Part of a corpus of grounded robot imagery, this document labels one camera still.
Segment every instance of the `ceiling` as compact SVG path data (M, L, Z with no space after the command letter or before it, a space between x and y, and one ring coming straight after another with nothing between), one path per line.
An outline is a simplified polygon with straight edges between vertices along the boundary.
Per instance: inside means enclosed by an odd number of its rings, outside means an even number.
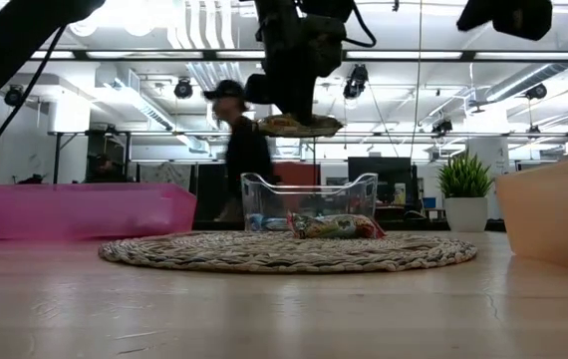
M121 1L119 4L130 4L134 0L114 1ZM202 45L210 48L213 42L222 44L224 40L228 41L230 34L230 40L236 49L261 47L261 44L254 39L257 22L252 3L242 2L240 4L235 0L231 1L230 31L223 33L224 24L221 19L226 9L222 9L222 2L184 0L186 11L184 14L179 14L173 10L167 10L172 9L171 1L148 0L145 6L137 8L142 10L130 12L129 16L128 14L115 14L109 17L103 14L101 18L103 25L91 36L81 37L68 30L59 43L58 49L174 49L175 46L171 45L167 34L175 31L175 27L180 24L184 24L187 29L186 33L181 35L187 36L191 44L199 42L194 40L194 37L200 37ZM416 0L403 0L397 13L392 11L392 1L358 1L365 22L377 37L376 50L566 51L568 50L568 0L553 3L552 30L541 41L530 42L499 34L490 26L469 33L458 32L455 22L464 5L463 0L426 0L422 4ZM206 12L207 6L214 10L212 12L215 19L213 39L206 36L207 16L211 15L210 12ZM195 19L199 21L199 26L193 29ZM145 36L133 36L125 30L125 27L141 24L152 24L155 28ZM366 35L354 16L347 23L347 30L350 38L366 40ZM354 49L355 47L346 44L345 48ZM55 65L58 68L61 67L60 63ZM199 131L211 129L205 119L207 106L199 95L200 89L195 81L192 82L194 95L190 99L179 100L172 93L178 77L193 75L185 63L118 62L115 65L120 73L131 69L140 76L141 91L155 106L179 122L183 129ZM58 70L52 70L54 69L52 66L54 64L48 68L50 72L57 72ZM335 116L348 124L345 131L351 132L368 132L375 129L379 131L381 121L388 122L397 132L411 132L417 124L423 125L426 131L429 131L428 126L433 118L429 118L428 115L455 96L467 96L466 89L489 89L514 75L520 75L525 71L531 73L543 65L371 62L366 63L366 66L370 75L370 84L356 104L346 104L341 95L345 78L352 70L352 63L343 64L327 79L318 79L314 112ZM250 74L261 71L257 62L239 62L237 67L239 72L236 75L244 80ZM87 70L62 71L61 76L73 77L74 75L70 75L70 72L74 71ZM568 70L543 81L543 84L548 89L548 96L541 101L534 100L528 104L526 99L511 97L497 104L498 111L507 113L507 121L512 130L525 131L530 121L536 123L568 114ZM131 104L106 96L105 89L101 88L100 84L97 88L83 90L94 96L103 109L109 108L108 111L94 110L92 121L110 122L122 127L131 124L142 126L147 122L147 118ZM532 106L530 111L528 111L528 105ZM471 116L467 110L469 109L464 107L464 101L460 101L458 106L451 111L446 110L444 115L461 126L463 119ZM568 132L568 121L557 124L551 132ZM340 138L323 141L338 142Z

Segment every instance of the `chip bag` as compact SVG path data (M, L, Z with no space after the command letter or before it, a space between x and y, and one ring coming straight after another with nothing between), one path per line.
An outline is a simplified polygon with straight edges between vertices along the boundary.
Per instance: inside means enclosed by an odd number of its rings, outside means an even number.
M360 214L312 217L288 213L289 228L296 238L383 238L386 234L372 219Z
M344 126L332 117L318 115L313 115L311 126L304 126L285 114L265 117L257 122L257 128L265 136L300 139L333 137Z

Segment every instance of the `woven round mat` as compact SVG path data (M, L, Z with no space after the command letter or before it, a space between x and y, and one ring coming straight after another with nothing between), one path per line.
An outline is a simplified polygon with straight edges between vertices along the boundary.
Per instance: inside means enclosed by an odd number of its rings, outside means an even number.
M254 273L401 271L462 263L476 247L457 239L390 233L384 239L294 239L289 232L199 232L116 240L99 256L156 268Z

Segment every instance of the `white column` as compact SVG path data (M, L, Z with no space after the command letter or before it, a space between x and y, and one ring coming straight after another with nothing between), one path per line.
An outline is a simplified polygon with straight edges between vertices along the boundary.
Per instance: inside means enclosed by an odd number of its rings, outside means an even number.
M488 175L492 179L508 172L509 151L506 138L482 139L473 138L467 141L467 151L471 157L476 155L482 164L490 166ZM494 184L487 195L488 218L501 219L501 210L496 199Z
M49 119L52 132L84 132L89 129L91 104L75 94L63 94L50 104ZM63 137L62 143L69 137ZM87 172L88 138L76 136L62 150L58 168L58 183L83 181Z

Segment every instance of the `wooden table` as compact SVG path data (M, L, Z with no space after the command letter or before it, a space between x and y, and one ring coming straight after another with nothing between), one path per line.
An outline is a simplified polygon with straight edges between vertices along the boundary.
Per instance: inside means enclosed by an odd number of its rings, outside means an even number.
M0 359L568 359L568 268L461 235L476 260L349 275L107 263L94 242L0 242Z

